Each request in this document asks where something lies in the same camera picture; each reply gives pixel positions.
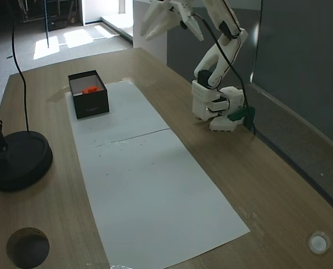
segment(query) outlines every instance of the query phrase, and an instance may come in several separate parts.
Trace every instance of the white paper sheet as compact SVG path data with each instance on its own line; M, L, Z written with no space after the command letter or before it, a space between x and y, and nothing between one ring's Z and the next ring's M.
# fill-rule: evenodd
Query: white paper sheet
M77 120L70 94L67 103L110 264L162 269L249 232L143 94L106 86L109 114Z

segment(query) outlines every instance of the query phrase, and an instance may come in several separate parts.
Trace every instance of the black box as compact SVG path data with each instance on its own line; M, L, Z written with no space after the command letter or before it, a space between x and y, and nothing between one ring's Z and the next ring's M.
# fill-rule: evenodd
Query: black box
M88 71L68 76L73 95L77 119L109 112L107 89L97 71ZM100 90L83 94L88 87L97 86Z

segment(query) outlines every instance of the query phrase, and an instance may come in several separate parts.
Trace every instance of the table surface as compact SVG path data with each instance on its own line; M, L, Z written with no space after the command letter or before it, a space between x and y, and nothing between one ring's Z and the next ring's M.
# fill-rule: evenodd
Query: table surface
M50 251L38 268L109 268L89 204L64 94L67 76L95 69L104 83L131 81L160 113L195 160L227 197L251 232L173 266L204 268L332 268L333 208L276 153L244 127L211 132L191 112L191 85L142 49L124 50L25 72L30 128L46 136L53 164L32 187L0 192L0 268L15 268L6 253L18 229L35 227ZM7 135L24 130L23 87L10 77L0 107ZM315 231L331 238L316 256Z

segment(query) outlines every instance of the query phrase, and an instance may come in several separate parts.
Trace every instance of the robotic arm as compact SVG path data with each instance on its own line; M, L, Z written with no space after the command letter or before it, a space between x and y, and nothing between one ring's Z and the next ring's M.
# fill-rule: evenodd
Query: robotic arm
M142 21L140 34L151 40L169 29L181 25L200 40L203 40L200 27L193 14L192 0L151 0L151 5ZM226 0L203 0L214 26L221 31L218 43L223 53L232 64L240 48L248 37L245 29L240 27L236 15ZM213 72L209 69L216 64ZM243 91L235 87L217 87L229 71L230 66L217 45L213 45L194 71L197 80L193 81L193 113L206 121L214 118L210 129L215 131L233 131L242 124Z

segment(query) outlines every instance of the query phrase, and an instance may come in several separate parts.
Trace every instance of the lamp base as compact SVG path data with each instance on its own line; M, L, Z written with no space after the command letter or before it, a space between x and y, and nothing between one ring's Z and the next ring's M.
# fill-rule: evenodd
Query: lamp base
M37 132L17 132L5 137L8 150L0 160L0 191L25 189L49 170L53 154L47 139Z

